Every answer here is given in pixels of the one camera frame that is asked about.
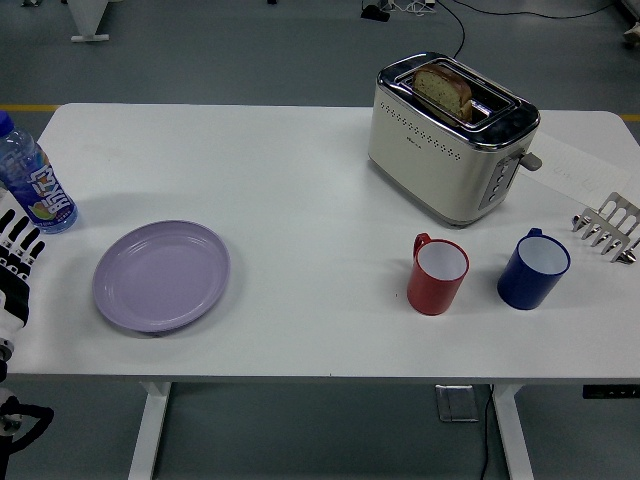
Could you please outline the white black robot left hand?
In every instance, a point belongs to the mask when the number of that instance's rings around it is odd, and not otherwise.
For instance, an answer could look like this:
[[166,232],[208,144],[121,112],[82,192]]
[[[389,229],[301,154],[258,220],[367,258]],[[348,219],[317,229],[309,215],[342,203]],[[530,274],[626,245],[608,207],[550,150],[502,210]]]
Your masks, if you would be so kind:
[[18,331],[29,319],[30,285],[33,265],[45,249],[40,229],[26,215],[9,208],[1,214],[1,360],[14,351]]

